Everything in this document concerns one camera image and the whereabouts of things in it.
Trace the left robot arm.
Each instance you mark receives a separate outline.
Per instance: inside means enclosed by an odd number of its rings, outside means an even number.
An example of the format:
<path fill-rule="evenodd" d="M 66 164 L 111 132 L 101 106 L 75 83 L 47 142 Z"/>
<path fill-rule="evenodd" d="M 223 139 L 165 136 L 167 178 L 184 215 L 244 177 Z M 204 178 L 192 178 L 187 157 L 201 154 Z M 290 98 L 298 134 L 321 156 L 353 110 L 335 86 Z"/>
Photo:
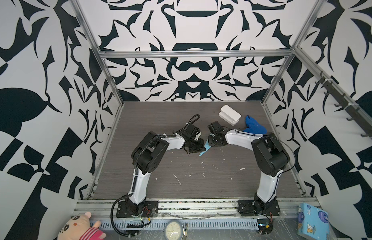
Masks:
<path fill-rule="evenodd" d="M 144 205 L 151 173 L 159 166 L 169 150 L 184 150 L 187 155 L 205 151 L 201 130 L 193 124 L 187 124 L 180 131 L 170 135 L 147 133 L 131 155 L 134 178 L 127 200 L 131 209 L 136 210 Z"/>

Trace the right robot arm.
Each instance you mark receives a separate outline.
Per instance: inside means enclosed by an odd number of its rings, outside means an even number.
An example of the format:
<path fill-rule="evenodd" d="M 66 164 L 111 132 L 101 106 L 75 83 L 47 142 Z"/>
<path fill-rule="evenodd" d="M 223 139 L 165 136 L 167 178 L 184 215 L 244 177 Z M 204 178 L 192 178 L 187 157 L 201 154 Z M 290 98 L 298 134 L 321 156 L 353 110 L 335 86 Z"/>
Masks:
<path fill-rule="evenodd" d="M 215 121 L 208 125 L 211 135 L 208 138 L 210 147 L 235 145 L 253 151 L 257 165 L 261 170 L 260 185 L 252 202 L 239 203 L 239 212 L 265 213 L 277 208 L 277 187 L 281 175 L 290 161 L 282 143 L 274 133 L 251 134 L 236 129 L 226 129 Z"/>

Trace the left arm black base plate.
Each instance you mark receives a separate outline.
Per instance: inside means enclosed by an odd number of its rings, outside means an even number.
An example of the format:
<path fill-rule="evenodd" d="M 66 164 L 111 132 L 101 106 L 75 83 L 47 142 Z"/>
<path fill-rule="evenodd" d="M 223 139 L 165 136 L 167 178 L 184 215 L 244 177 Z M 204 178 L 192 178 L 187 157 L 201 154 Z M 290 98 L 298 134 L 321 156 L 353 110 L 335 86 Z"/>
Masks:
<path fill-rule="evenodd" d="M 117 218 L 143 217 L 150 218 L 158 213 L 158 201 L 143 201 L 136 205 L 132 201 L 119 202 L 117 207 Z"/>

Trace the light blue paper sheet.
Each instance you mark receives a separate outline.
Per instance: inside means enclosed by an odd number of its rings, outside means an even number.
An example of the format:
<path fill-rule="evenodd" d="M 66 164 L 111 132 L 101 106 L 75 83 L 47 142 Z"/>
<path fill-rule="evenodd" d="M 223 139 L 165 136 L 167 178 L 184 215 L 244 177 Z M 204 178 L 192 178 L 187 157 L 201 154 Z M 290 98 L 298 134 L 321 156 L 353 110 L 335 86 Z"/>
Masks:
<path fill-rule="evenodd" d="M 205 145 L 204 145 L 204 150 L 200 152 L 199 156 L 201 157 L 204 153 L 206 153 L 209 149 L 211 148 L 211 146 L 209 145 L 209 141 L 206 141 Z"/>

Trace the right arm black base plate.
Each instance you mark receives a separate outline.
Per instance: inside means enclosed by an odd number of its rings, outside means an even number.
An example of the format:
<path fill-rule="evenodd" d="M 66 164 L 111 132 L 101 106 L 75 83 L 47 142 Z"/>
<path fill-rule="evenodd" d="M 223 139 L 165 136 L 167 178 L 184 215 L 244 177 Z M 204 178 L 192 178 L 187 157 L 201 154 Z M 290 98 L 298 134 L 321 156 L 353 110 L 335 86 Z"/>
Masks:
<path fill-rule="evenodd" d="M 261 200 L 239 200 L 238 212 L 241 216 L 279 216 L 280 207 L 277 198 L 268 203 Z"/>

